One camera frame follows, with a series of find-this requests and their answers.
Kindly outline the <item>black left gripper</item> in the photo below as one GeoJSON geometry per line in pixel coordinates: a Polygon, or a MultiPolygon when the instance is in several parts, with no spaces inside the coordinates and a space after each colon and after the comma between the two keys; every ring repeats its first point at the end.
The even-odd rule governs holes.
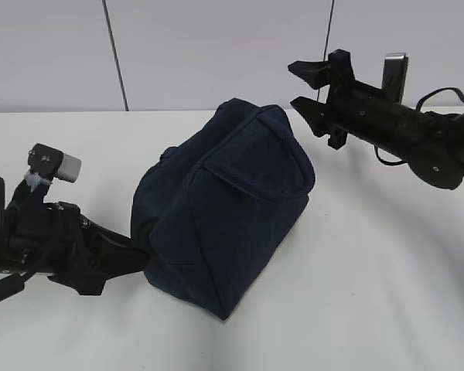
{"type": "Polygon", "coordinates": [[[7,277],[8,289],[19,293],[45,274],[80,295],[99,296],[110,279],[144,270],[149,255],[129,237],[92,223],[74,204],[46,203],[48,191],[22,181],[6,209],[6,247],[21,265],[7,277]]]}

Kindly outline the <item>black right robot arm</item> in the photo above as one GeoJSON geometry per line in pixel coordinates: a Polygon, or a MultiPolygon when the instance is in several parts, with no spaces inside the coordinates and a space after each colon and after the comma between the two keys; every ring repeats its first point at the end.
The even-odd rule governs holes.
{"type": "MultiPolygon", "coordinates": [[[[295,61],[288,71],[313,90],[328,87],[325,102],[307,97],[292,100],[312,133],[328,138],[336,150],[352,135],[397,157],[419,179],[439,189],[457,189],[464,178],[464,113],[423,111],[435,96],[425,95],[415,107],[402,103],[408,70],[406,53],[389,53],[382,84],[374,87],[356,79],[350,52],[337,49],[320,62],[295,61]]],[[[450,89],[464,103],[464,93],[450,89]]]]}

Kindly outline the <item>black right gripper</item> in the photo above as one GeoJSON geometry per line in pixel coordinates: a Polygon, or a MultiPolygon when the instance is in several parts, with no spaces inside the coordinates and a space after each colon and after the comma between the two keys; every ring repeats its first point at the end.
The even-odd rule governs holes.
{"type": "Polygon", "coordinates": [[[356,79],[346,50],[330,53],[328,62],[295,61],[288,65],[288,71],[313,90],[329,85],[326,104],[307,97],[297,97],[290,104],[317,138],[329,133],[331,148],[343,147],[348,134],[380,145],[405,114],[406,108],[389,99],[382,87],[356,79]]]}

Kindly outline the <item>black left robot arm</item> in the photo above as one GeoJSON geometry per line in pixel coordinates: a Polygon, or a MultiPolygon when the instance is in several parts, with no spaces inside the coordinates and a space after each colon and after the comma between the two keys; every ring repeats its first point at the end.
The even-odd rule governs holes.
{"type": "Polygon", "coordinates": [[[45,202],[46,191],[17,193],[7,206],[0,194],[0,301],[37,274],[98,296],[110,279],[146,268],[148,253],[128,237],[92,222],[75,204],[45,202]]]}

